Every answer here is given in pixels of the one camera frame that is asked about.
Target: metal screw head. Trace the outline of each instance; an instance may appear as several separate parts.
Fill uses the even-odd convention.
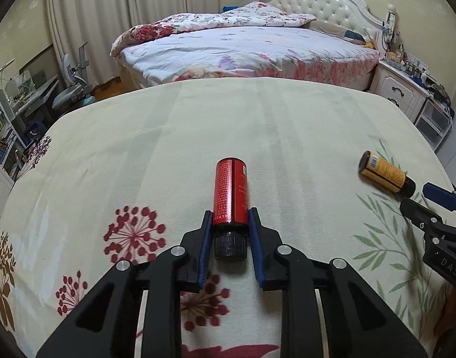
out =
[[[130,263],[127,260],[122,260],[116,263],[116,268],[119,271],[126,271],[130,267]]]
[[[347,262],[342,258],[336,258],[332,265],[334,265],[337,269],[344,269],[347,266]]]
[[[287,255],[291,254],[292,249],[288,245],[280,245],[277,247],[277,252],[279,254],[287,256]]]
[[[174,256],[183,256],[185,254],[185,248],[183,246],[175,246],[170,250],[170,253]]]

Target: wooden floor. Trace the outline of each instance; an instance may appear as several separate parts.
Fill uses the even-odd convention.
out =
[[[92,95],[97,101],[106,100],[120,94],[128,92],[121,79],[119,77],[113,78],[112,80],[104,83],[103,85],[97,86],[93,91]]]

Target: yellow bottle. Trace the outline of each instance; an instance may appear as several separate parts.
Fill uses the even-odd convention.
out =
[[[359,162],[359,173],[403,197],[409,198],[415,192],[415,182],[411,178],[371,151],[363,154]]]

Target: blue gripper pad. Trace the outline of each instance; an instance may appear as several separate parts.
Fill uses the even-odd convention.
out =
[[[203,236],[203,243],[200,251],[200,264],[198,266],[198,287],[203,289],[208,276],[208,267],[210,263],[211,243],[213,240],[213,234],[211,232],[211,226],[213,224],[213,213],[210,212],[208,224],[205,227],[205,235]]]
[[[256,280],[260,287],[263,287],[264,282],[266,281],[263,264],[264,255],[252,209],[249,209],[249,240],[251,244],[251,256],[253,257]]]
[[[450,211],[456,211],[456,196],[432,183],[426,183],[422,190],[424,197]]]

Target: bedspread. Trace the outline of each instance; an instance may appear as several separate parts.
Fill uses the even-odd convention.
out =
[[[276,77],[348,86],[379,52],[306,28],[235,27],[171,35],[121,51],[142,87],[193,78]]]
[[[125,47],[157,39],[211,28],[232,27],[300,27],[316,20],[313,15],[279,12],[263,12],[254,16],[229,13],[179,13],[151,24],[131,28],[121,34],[112,45],[110,55],[116,57]]]
[[[423,233],[404,221],[398,200],[359,177],[366,149],[408,171],[413,198],[456,226],[456,213],[419,192],[428,181],[452,190],[434,152],[397,106],[373,94],[221,78],[71,112],[7,199],[1,322],[33,358],[115,262],[153,260],[199,228],[213,207],[215,166],[235,156],[247,164],[263,225],[314,260],[346,259],[432,353],[449,288],[422,263]],[[250,254],[235,265],[212,260],[204,290],[181,301],[185,358],[279,356],[281,294],[258,288]]]

